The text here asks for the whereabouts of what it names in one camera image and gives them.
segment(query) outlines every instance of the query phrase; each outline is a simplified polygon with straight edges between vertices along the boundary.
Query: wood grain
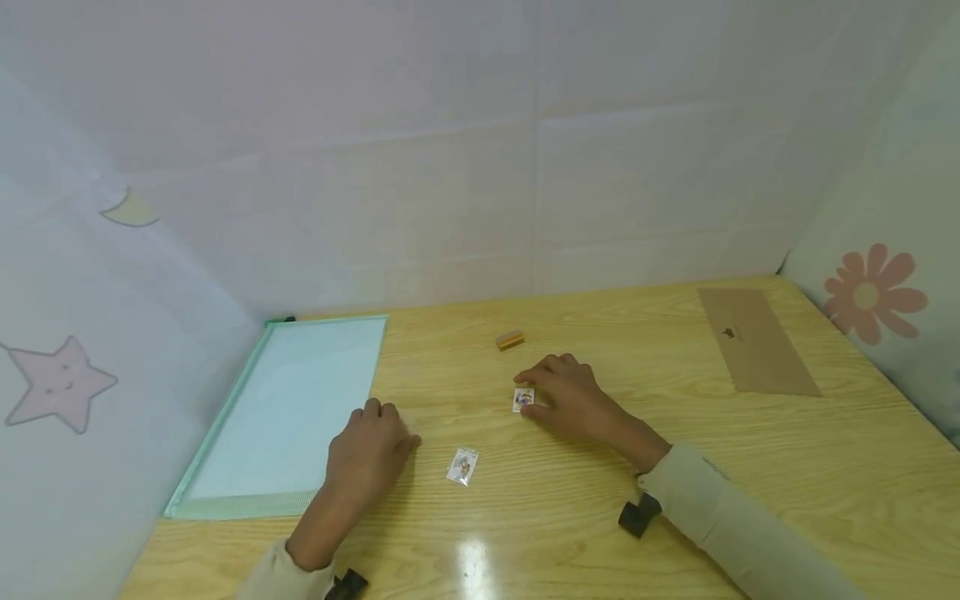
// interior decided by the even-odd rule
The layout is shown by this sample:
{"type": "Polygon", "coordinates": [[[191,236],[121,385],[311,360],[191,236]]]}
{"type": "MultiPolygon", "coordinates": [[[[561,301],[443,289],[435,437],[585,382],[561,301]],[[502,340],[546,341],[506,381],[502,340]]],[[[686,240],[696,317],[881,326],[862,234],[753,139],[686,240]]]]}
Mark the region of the wood grain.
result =
{"type": "MultiPolygon", "coordinates": [[[[697,284],[391,313],[373,386],[424,443],[389,500],[338,555],[366,598],[736,598],[663,519],[620,531],[630,469],[511,412],[512,377],[571,351],[664,437],[698,445],[874,598],[960,594],[960,456],[789,281],[762,289],[823,397],[738,393],[697,284]],[[525,344],[500,352],[497,335],[525,344]],[[444,479],[479,450],[468,488],[444,479]]],[[[122,598],[230,598],[293,518],[161,520],[122,598]]]]}

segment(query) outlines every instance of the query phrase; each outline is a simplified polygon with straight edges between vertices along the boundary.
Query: playing card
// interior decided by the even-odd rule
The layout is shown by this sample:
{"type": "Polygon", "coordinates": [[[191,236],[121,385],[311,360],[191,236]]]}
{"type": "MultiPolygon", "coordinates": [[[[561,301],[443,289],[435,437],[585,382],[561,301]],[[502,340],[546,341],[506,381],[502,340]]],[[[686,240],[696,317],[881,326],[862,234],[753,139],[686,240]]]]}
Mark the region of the playing card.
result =
{"type": "Polygon", "coordinates": [[[514,412],[520,412],[520,409],[527,404],[534,404],[533,388],[516,388],[514,390],[514,412]]]}
{"type": "Polygon", "coordinates": [[[457,448],[457,453],[453,456],[450,467],[446,470],[446,478],[468,486],[470,477],[473,476],[473,470],[477,465],[477,458],[479,458],[479,454],[473,450],[457,448]]]}

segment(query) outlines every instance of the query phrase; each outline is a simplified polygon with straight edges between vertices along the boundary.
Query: sleeve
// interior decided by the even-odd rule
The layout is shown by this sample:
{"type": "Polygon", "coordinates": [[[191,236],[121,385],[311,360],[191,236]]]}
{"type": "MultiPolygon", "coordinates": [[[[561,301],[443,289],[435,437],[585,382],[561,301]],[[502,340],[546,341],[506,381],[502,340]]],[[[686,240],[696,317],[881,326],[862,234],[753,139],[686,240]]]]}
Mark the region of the sleeve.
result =
{"type": "Polygon", "coordinates": [[[253,568],[237,600],[324,600],[333,587],[333,564],[308,573],[294,563],[280,540],[253,568]]]}
{"type": "Polygon", "coordinates": [[[753,600],[865,596],[809,543],[740,492],[696,450],[675,444],[640,486],[663,515],[753,600]]]}

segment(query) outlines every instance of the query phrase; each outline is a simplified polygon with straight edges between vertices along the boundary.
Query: flower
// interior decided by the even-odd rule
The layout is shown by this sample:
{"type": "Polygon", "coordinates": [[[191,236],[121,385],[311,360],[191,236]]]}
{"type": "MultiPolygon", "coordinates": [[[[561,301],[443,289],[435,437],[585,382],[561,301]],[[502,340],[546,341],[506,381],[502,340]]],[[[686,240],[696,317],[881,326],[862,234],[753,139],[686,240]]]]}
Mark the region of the flower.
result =
{"type": "Polygon", "coordinates": [[[880,343],[880,326],[876,322],[879,319],[901,337],[920,335],[917,327],[896,314],[926,308],[926,294],[896,287],[913,274],[913,256],[901,252],[887,262],[886,244],[873,244],[866,260],[858,252],[849,252],[842,262],[837,277],[824,283],[824,289],[832,294],[824,311],[841,331],[852,330],[864,344],[876,346],[880,343]]]}

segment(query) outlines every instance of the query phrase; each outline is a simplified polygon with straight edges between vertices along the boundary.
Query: pink star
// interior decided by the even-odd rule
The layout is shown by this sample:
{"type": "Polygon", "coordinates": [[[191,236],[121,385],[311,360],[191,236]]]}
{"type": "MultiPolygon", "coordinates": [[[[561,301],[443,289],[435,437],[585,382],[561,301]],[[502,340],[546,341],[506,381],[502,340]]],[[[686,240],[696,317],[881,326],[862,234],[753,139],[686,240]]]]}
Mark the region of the pink star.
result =
{"type": "Polygon", "coordinates": [[[7,416],[7,425],[56,416],[76,433],[86,431],[90,400],[113,387],[117,378],[90,366],[84,347],[72,335],[53,354],[17,348],[0,348],[30,383],[27,393],[7,416]]]}

